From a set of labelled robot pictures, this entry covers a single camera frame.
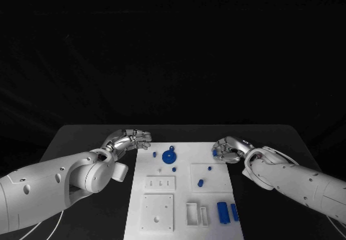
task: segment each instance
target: blue round part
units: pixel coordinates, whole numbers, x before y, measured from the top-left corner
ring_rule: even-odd
[[[202,179],[197,181],[197,186],[199,186],[199,187],[203,186],[203,182],[204,182],[204,181],[203,181]]]
[[[170,146],[168,150],[161,154],[161,160],[165,164],[171,164],[177,159],[177,155],[173,152],[173,150],[174,150],[174,147]]]
[[[217,217],[219,217],[220,224],[230,223],[227,204],[223,201],[217,202]]]
[[[235,205],[233,203],[230,204],[230,208],[232,208],[232,217],[233,217],[233,220],[235,220],[235,221],[239,221],[238,213],[236,213],[236,205]]]

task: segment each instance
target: robotic hand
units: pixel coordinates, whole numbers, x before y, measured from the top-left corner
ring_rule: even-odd
[[[23,229],[98,193],[111,178],[122,182],[125,152],[148,149],[150,132],[118,130],[101,148],[24,166],[0,178],[0,234]]]
[[[272,148],[255,148],[226,136],[212,146],[212,156],[229,164],[245,159],[242,174],[266,190],[275,189],[298,203],[346,224],[346,182],[302,166]]]

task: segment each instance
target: table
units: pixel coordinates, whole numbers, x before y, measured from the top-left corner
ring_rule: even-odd
[[[288,125],[65,125],[49,144],[40,162],[101,147],[118,129],[151,133],[152,142],[216,142],[236,136],[255,147],[268,146],[287,154],[301,166],[321,171],[294,128]],[[134,179],[137,150],[125,153],[119,163],[128,165],[124,182],[111,179],[92,194],[63,211],[50,240],[122,240]],[[227,164],[233,198],[245,240],[341,240],[327,217],[292,201],[275,190],[265,190],[242,175],[243,161]],[[46,240],[60,213],[44,220],[26,240]],[[0,239],[20,239],[33,226],[8,232]]]

